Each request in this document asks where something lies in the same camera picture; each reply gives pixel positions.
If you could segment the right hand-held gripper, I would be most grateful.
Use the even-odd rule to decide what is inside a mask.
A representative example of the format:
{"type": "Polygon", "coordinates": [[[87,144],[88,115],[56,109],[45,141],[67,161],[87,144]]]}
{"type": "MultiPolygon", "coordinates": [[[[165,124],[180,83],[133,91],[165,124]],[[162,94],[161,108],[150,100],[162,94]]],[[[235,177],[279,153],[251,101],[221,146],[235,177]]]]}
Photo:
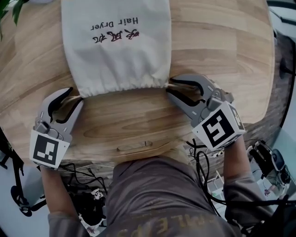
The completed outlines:
{"type": "Polygon", "coordinates": [[[173,89],[166,89],[169,100],[192,121],[192,132],[210,150],[225,148],[245,134],[231,93],[201,74],[174,76],[170,82],[187,88],[198,88],[201,99],[196,101],[173,89]]]}

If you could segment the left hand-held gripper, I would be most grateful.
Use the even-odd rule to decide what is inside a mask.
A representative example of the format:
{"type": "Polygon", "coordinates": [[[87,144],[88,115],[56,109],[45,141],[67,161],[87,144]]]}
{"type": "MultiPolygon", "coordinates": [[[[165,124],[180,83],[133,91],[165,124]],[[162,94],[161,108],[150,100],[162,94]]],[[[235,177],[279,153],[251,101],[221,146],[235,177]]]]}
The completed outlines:
{"type": "Polygon", "coordinates": [[[53,112],[73,91],[66,87],[46,97],[38,110],[31,130],[29,159],[36,165],[57,170],[72,141],[71,132],[84,105],[78,99],[64,119],[53,121],[53,112]]]}

